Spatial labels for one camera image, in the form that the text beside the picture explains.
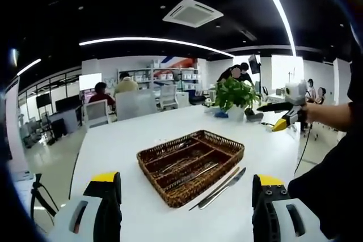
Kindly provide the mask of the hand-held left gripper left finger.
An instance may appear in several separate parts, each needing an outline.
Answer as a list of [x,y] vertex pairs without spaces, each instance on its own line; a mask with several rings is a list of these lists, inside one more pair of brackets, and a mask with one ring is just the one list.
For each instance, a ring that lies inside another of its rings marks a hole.
[[120,241],[122,213],[119,172],[91,179],[81,196],[73,197],[55,215],[48,241]]

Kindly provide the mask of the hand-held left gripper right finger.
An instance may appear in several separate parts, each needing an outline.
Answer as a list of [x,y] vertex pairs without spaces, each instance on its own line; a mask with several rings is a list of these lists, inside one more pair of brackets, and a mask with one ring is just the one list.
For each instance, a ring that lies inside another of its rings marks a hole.
[[254,175],[252,208],[254,241],[329,241],[319,218],[277,178]]

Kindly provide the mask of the person's right hand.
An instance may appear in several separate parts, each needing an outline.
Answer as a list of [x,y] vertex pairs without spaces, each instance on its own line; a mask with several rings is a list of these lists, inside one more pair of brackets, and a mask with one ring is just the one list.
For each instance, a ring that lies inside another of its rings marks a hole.
[[315,115],[317,109],[319,109],[319,105],[315,103],[306,103],[302,107],[302,111],[307,123],[313,123],[315,121]]

